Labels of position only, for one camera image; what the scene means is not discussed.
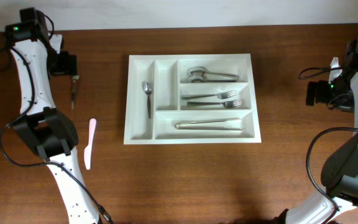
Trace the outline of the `pink plastic knife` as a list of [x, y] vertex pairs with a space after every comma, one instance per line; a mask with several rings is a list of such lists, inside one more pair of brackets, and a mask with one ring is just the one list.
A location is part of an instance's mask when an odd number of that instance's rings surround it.
[[91, 155], [93, 150], [93, 140], [96, 131], [96, 125], [97, 125], [97, 120], [95, 118], [91, 118], [89, 120], [89, 127], [88, 127], [88, 144], [85, 147], [84, 154], [83, 154], [85, 168], [87, 170], [91, 169]]

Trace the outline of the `metal tongs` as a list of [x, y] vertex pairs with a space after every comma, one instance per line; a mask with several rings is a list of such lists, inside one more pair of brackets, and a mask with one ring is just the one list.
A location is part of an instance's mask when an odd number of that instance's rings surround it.
[[242, 131], [242, 127], [224, 125], [232, 121], [240, 121], [240, 118], [209, 119], [197, 121], [180, 121], [173, 126], [177, 130], [211, 130], [211, 131]]

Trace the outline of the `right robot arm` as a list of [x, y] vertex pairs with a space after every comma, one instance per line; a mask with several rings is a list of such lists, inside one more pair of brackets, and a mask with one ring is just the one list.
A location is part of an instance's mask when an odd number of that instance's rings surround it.
[[[301, 205], [285, 209], [273, 223], [334, 223], [340, 214], [358, 208], [358, 38], [348, 42], [343, 63], [333, 58], [329, 67], [315, 70], [317, 75], [328, 73], [329, 78], [308, 83], [306, 105], [324, 103], [331, 110], [351, 112], [354, 125], [329, 128], [313, 138], [305, 166], [316, 190]], [[327, 158], [321, 182], [317, 184], [310, 169], [311, 152], [320, 137], [336, 131], [349, 131], [353, 135]]]

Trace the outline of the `metal fork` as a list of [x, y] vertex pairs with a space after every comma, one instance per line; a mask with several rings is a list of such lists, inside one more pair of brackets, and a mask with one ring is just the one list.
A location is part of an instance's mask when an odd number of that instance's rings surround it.
[[223, 101], [223, 102], [196, 102], [189, 101], [187, 106], [222, 106], [223, 108], [237, 108], [242, 106], [242, 101]]
[[237, 95], [237, 91], [231, 90], [231, 91], [219, 92], [219, 93], [207, 94], [207, 95], [182, 95], [181, 98], [183, 100], [194, 100], [194, 99], [198, 99], [198, 98], [215, 97], [220, 100], [223, 100], [223, 99], [228, 99], [228, 98], [236, 96], [236, 95]]

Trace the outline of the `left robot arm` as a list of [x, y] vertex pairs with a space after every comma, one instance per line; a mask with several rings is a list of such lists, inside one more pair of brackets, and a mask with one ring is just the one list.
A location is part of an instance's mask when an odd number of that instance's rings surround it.
[[21, 21], [5, 28], [21, 88], [20, 114], [8, 127], [51, 171], [69, 223], [102, 223], [104, 210], [80, 171], [75, 125], [57, 109], [50, 90], [51, 76], [78, 77], [76, 56], [63, 50], [62, 35], [48, 31], [44, 13], [34, 7], [19, 13]]

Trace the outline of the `small metal spoon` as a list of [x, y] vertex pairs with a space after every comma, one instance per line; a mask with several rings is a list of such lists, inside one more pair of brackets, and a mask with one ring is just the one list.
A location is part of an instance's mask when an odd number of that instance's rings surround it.
[[152, 86], [149, 82], [143, 83], [143, 91], [147, 95], [147, 114], [148, 118], [151, 118], [151, 94], [152, 94]]
[[75, 108], [79, 79], [80, 79], [79, 75], [74, 75], [71, 77], [71, 108], [72, 109]]

